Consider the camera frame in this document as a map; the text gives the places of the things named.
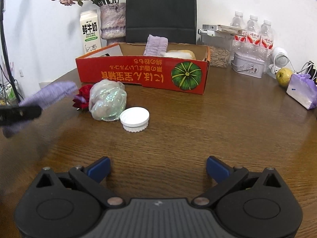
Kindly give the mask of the purple knitted sock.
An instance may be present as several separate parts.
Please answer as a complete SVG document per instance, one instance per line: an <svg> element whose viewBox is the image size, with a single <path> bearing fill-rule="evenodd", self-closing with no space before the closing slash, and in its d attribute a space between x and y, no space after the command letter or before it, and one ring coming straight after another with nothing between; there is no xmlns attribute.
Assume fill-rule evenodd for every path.
<svg viewBox="0 0 317 238"><path fill-rule="evenodd" d="M42 88L34 95L27 97L15 106L35 106L38 105L43 110L46 110L56 102L64 99L64 97L72 95L77 90L77 85L72 81L61 81L51 83ZM1 126L3 135L10 138L20 132L28 123L33 120L25 121L22 123L13 124L10 126Z"/></svg>

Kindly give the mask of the yellow white plush toy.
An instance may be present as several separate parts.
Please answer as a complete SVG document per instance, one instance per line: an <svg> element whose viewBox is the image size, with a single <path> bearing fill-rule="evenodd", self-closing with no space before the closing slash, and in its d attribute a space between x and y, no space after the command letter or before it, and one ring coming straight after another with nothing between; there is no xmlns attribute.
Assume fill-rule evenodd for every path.
<svg viewBox="0 0 317 238"><path fill-rule="evenodd" d="M167 52L162 52L161 57L188 59L188 60L196 59L195 54L190 50L170 50Z"/></svg>

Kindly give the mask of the fluffy purple towel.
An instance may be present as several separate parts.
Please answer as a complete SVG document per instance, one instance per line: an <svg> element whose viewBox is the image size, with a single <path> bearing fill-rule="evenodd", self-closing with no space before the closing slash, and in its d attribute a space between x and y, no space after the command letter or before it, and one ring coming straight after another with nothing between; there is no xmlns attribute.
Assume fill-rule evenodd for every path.
<svg viewBox="0 0 317 238"><path fill-rule="evenodd" d="M165 37L149 35L143 55L146 57L162 56L167 51L168 42Z"/></svg>

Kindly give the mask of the black tripod stand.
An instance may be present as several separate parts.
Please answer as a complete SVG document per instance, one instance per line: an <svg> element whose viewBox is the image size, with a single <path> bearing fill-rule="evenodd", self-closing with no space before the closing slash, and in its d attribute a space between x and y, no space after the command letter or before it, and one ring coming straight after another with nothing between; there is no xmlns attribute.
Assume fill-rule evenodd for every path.
<svg viewBox="0 0 317 238"><path fill-rule="evenodd" d="M3 58L4 58L4 65L7 69L7 75L9 78L9 83L12 86L14 95L16 96L17 103L19 104L21 102L21 97L19 92L17 91L15 82L14 82L14 77L12 76L12 71L10 69L10 62L9 62L9 57L8 57L8 50L7 50L7 43L5 40L5 33L4 33L4 0L1 0L1 46L2 46L2 53L3 53Z"/></svg>

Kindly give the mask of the white round jar lid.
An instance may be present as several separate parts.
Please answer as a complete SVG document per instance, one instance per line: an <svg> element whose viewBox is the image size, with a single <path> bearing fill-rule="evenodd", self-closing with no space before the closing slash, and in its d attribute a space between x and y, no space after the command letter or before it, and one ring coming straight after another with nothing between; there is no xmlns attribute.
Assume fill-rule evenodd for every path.
<svg viewBox="0 0 317 238"><path fill-rule="evenodd" d="M147 128L150 113L143 107L131 107L124 110L119 119L126 131L136 133Z"/></svg>

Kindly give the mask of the iridescent plastic wrapped bag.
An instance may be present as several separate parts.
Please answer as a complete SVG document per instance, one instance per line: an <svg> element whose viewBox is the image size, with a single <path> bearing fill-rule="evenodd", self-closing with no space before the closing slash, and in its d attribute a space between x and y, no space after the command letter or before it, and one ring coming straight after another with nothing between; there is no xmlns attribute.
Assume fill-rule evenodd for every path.
<svg viewBox="0 0 317 238"><path fill-rule="evenodd" d="M126 108L127 93L121 82L102 80L90 89L89 112L98 121L116 121Z"/></svg>

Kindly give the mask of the small decorated tin box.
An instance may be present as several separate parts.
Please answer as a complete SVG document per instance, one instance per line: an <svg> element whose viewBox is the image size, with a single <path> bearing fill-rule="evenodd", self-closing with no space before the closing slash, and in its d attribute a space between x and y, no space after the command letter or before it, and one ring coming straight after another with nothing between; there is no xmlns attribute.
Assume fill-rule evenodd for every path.
<svg viewBox="0 0 317 238"><path fill-rule="evenodd" d="M238 74L260 79L264 72L265 62L248 54L235 52L230 63L233 70Z"/></svg>

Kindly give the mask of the yellow green pear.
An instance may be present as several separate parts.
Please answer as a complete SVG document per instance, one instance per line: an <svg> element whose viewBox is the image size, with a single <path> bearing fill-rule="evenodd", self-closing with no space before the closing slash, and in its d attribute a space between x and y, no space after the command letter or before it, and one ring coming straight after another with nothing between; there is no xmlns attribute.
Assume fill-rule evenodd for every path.
<svg viewBox="0 0 317 238"><path fill-rule="evenodd" d="M288 68L281 68L279 71L277 71L276 80L281 87L287 88L292 75L292 70Z"/></svg>

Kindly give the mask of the white milk carton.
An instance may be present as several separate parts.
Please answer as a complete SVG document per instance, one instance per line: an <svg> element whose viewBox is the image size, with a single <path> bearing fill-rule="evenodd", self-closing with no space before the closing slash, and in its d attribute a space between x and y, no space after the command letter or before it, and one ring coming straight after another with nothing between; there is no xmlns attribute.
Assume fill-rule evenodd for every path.
<svg viewBox="0 0 317 238"><path fill-rule="evenodd" d="M85 54L102 48L100 28L96 10L82 12L79 19Z"/></svg>

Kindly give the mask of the clear container with seeds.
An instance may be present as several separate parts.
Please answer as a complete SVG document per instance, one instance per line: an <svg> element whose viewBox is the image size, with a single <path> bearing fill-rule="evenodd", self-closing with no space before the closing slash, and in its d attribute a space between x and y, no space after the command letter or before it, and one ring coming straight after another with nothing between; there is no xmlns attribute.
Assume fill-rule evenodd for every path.
<svg viewBox="0 0 317 238"><path fill-rule="evenodd" d="M199 33L199 32L198 32L198 35L199 35L200 44L204 46L208 46L210 48L211 66L218 67L218 68L226 68L229 61L233 35L215 33L212 36L209 36L205 33Z"/></svg>

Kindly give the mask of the white small desk fan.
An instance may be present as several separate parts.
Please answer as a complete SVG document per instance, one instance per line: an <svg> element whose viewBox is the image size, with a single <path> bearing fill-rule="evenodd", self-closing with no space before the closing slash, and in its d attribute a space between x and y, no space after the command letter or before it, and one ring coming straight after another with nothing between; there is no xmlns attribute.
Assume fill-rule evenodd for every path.
<svg viewBox="0 0 317 238"><path fill-rule="evenodd" d="M272 64L269 66L270 73L277 74L281 68L289 63L287 51L281 47L275 47L271 53Z"/></svg>

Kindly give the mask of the left water bottle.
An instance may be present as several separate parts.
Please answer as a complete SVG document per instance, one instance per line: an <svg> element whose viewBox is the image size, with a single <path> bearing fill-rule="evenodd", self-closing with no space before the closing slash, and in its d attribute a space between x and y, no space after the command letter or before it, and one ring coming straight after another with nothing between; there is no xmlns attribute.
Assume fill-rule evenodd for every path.
<svg viewBox="0 0 317 238"><path fill-rule="evenodd" d="M241 32L241 36L234 36L233 42L232 42L232 49L230 56L233 57L235 52L241 52L243 51L246 36L247 36L247 31L246 31L246 24L243 20L243 13L242 12L235 12L235 16L232 19L232 22L230 24L232 27L237 27L240 29L243 29Z"/></svg>

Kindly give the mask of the middle water bottle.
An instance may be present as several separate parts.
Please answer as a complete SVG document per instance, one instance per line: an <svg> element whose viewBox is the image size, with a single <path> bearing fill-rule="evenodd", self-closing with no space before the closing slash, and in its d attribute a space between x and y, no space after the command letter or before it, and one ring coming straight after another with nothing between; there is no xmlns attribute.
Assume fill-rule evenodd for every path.
<svg viewBox="0 0 317 238"><path fill-rule="evenodd" d="M247 39L245 43L245 51L247 54L256 57L261 40L261 29L258 25L258 17L250 15L247 22Z"/></svg>

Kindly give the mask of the purple marbled vase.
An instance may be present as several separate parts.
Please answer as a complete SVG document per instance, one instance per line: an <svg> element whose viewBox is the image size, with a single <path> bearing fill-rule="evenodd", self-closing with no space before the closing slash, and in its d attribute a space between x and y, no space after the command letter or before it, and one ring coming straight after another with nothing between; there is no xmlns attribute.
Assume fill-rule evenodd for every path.
<svg viewBox="0 0 317 238"><path fill-rule="evenodd" d="M109 46L124 42L126 37L126 3L113 3L100 7L101 38Z"/></svg>

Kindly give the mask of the black paper shopping bag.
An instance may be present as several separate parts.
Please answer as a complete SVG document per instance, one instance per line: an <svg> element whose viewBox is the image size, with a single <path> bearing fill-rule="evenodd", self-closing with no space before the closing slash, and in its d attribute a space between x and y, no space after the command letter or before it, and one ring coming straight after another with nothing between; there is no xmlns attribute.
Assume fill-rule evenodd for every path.
<svg viewBox="0 0 317 238"><path fill-rule="evenodd" d="M126 0L126 42L146 42L148 35L195 44L197 0Z"/></svg>

